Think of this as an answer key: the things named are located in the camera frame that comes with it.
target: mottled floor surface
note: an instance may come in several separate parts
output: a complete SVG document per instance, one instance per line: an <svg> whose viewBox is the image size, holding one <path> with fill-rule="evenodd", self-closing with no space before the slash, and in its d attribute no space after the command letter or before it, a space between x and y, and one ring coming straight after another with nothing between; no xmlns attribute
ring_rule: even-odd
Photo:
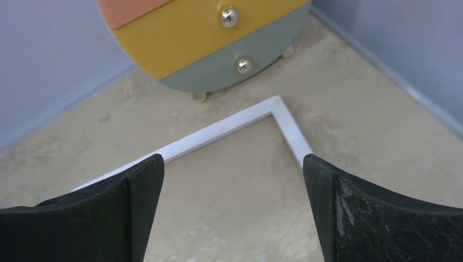
<svg viewBox="0 0 463 262"><path fill-rule="evenodd" d="M0 153L0 207L65 194L276 94L322 158L463 207L463 143L312 17L295 56L204 104L126 76ZM145 261L323 261L301 170L273 119L167 165Z"/></svg>

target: silver knob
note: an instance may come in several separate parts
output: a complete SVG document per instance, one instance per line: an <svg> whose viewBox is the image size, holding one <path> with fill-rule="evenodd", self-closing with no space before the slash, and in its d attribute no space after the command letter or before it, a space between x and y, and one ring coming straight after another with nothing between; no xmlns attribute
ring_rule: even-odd
<svg viewBox="0 0 463 262"><path fill-rule="evenodd" d="M236 60L236 71L238 73L245 75L252 70L251 60L247 57L240 57Z"/></svg>
<svg viewBox="0 0 463 262"><path fill-rule="evenodd" d="M229 6L222 9L220 12L220 19L224 27L232 28L238 23L240 16L236 8Z"/></svg>

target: white l-shaped strip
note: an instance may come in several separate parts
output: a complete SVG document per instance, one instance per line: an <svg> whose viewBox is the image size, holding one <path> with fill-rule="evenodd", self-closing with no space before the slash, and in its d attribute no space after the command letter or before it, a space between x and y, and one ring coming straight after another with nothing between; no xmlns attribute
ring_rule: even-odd
<svg viewBox="0 0 463 262"><path fill-rule="evenodd" d="M117 168L107 173L106 175L85 183L80 187L74 188L73 191L89 186L110 176L119 174L120 172L130 168L131 166L145 160L154 154L160 154L164 158L164 162L169 163L271 115L273 115L275 118L278 126L281 129L281 132L284 135L284 138L288 142L289 147L293 151L294 156L296 156L296 159L302 168L304 157L307 154L312 153L312 149L308 145L304 135L294 121L293 116L289 112L281 97L274 96L263 102L260 102L259 104L256 104L250 108L220 120L206 128L203 128L200 131L175 141L172 144L166 145L163 148L142 156L139 159L121 166L120 168Z"/></svg>

